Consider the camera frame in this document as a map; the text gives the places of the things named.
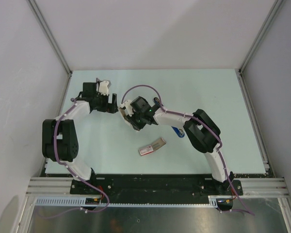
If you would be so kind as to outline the blue and black stapler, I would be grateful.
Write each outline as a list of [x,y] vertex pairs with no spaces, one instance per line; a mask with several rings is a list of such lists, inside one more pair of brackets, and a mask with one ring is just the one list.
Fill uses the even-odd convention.
[[[157,104],[157,105],[160,105],[161,104],[161,102],[160,102],[160,100],[159,100],[159,98],[158,97],[154,97],[153,98],[153,102],[155,103],[155,104]],[[184,131],[182,130],[182,129],[179,129],[179,128],[176,128],[176,127],[171,127],[172,129],[173,129],[173,131],[176,133],[176,135],[179,137],[179,138],[183,138],[184,136],[185,136],[185,133],[184,133]]]

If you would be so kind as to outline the red white staple box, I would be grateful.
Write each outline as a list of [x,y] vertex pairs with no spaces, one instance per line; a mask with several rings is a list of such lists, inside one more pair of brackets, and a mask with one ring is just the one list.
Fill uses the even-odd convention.
[[139,150],[140,156],[145,156],[154,152],[152,145],[148,145],[146,147],[140,148]]

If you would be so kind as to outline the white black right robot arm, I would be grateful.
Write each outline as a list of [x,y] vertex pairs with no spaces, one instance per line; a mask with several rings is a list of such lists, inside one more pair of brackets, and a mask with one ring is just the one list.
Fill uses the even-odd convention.
[[214,190],[225,195],[233,188],[234,174],[227,167],[221,152],[221,131],[205,111],[198,109],[191,115],[173,112],[160,103],[151,106],[140,96],[123,102],[119,110],[124,121],[136,131],[145,125],[166,125],[185,131],[191,145],[206,157]]

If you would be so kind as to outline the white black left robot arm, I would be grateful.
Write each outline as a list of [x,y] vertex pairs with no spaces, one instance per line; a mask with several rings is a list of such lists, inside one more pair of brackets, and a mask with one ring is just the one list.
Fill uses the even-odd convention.
[[64,166],[74,180],[81,182],[81,189],[92,194],[97,181],[94,170],[78,157],[79,143],[75,124],[92,111],[115,114],[117,95],[112,94],[109,102],[109,80],[96,79],[94,83],[83,83],[82,91],[71,98],[71,107],[54,119],[42,123],[42,154],[45,158]]

